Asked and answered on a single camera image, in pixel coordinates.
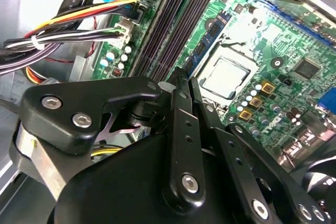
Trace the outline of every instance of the blue ram slot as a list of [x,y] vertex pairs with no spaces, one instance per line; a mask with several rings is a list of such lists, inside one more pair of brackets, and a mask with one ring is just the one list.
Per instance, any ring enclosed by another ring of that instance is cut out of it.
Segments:
[[275,5],[273,5],[272,3],[266,1],[266,0],[249,0],[247,1],[248,4],[253,4],[253,3],[260,3],[263,7],[269,9],[272,12],[277,13],[278,15],[280,15],[282,18],[284,18],[285,20],[287,20],[288,22],[292,23],[293,25],[295,25],[296,27],[298,27],[299,29],[303,30],[304,32],[306,32],[307,34],[309,34],[310,36],[314,37],[315,39],[319,40],[320,42],[326,44],[327,46],[330,46],[332,48],[334,48],[333,43],[329,40],[327,40],[326,38],[323,38],[321,35],[319,35],[318,33],[314,32],[313,30],[311,30],[310,28],[298,24],[296,23],[296,19],[291,17],[290,15],[282,12],[278,7],[276,7]]
[[217,15],[211,25],[211,28],[202,37],[201,41],[198,43],[184,66],[188,78],[193,76],[195,70],[199,67],[204,57],[207,55],[209,50],[214,46],[216,40],[222,34],[223,29],[226,27],[231,17],[232,15],[224,11],[220,12]]

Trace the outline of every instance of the silver metal surface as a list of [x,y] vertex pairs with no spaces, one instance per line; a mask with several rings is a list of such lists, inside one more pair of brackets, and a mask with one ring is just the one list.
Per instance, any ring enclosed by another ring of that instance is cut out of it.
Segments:
[[152,90],[156,90],[156,86],[155,86],[155,84],[153,84],[153,83],[151,83],[151,82],[149,82],[149,83],[147,84],[147,86],[148,86],[150,89],[152,89]]
[[22,154],[31,159],[56,200],[66,183],[92,164],[89,154],[78,157],[66,155],[29,134],[22,124],[19,127],[16,146]]
[[59,100],[57,97],[44,97],[41,103],[43,107],[50,110],[56,110],[62,106],[61,100]]
[[313,206],[312,208],[313,208],[313,213],[316,215],[316,217],[319,218],[321,221],[324,221],[323,214],[316,207]]
[[74,115],[72,117],[72,122],[75,126],[80,128],[88,128],[92,124],[91,117],[83,113]]
[[206,106],[206,109],[209,110],[210,112],[214,112],[214,108],[211,107],[210,105],[207,105],[207,106]]
[[182,93],[182,92],[180,92],[180,96],[182,97],[182,98],[187,98],[187,96],[184,94],[184,93]]
[[311,214],[310,212],[303,206],[303,205],[299,205],[299,209],[300,212],[302,213],[302,215],[307,219],[307,220],[311,220]]
[[197,180],[189,174],[183,175],[182,185],[191,194],[195,194],[198,192]]
[[237,126],[237,125],[236,125],[236,127],[235,127],[235,128],[236,128],[236,130],[237,130],[239,133],[242,133],[242,132],[243,132],[243,130],[242,130],[242,128],[241,128],[241,127],[239,127],[239,126]]
[[261,219],[268,219],[268,211],[263,203],[261,203],[259,200],[254,199],[252,201],[252,206],[254,211],[261,217]]

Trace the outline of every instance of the white cable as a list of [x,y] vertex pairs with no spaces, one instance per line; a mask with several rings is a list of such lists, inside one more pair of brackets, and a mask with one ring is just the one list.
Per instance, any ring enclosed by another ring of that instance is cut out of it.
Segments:
[[13,47],[17,47],[17,46],[23,46],[23,45],[29,45],[29,44],[33,44],[36,48],[39,46],[44,46],[44,44],[40,44],[43,41],[46,40],[52,40],[52,39],[59,39],[59,38],[67,38],[67,37],[77,37],[77,36],[82,36],[82,35],[90,35],[90,34],[95,34],[95,33],[99,33],[101,31],[113,31],[116,30],[116,28],[104,28],[104,29],[98,29],[98,30],[90,30],[90,31],[84,31],[84,32],[80,32],[80,33],[68,33],[68,34],[59,34],[59,35],[52,35],[52,36],[48,36],[45,38],[36,38],[36,40],[33,39],[34,36],[32,36],[30,38],[30,40],[28,41],[21,41],[21,42],[17,42],[17,43],[13,43],[13,44],[9,44],[7,45],[5,48],[9,49],[9,48],[13,48]]

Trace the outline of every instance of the motherboard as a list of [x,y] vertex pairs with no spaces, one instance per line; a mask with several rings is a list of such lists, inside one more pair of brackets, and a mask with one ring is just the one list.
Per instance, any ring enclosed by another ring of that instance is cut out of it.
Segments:
[[238,122],[291,170],[335,135],[335,0],[142,0],[104,42],[92,79],[175,68],[199,81],[222,122]]

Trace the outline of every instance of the integrated circuit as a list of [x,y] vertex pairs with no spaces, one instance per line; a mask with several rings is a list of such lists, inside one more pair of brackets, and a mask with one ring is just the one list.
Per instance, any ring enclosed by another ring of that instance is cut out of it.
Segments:
[[310,80],[318,71],[320,67],[308,59],[302,59],[294,67],[294,73],[303,77],[305,80]]

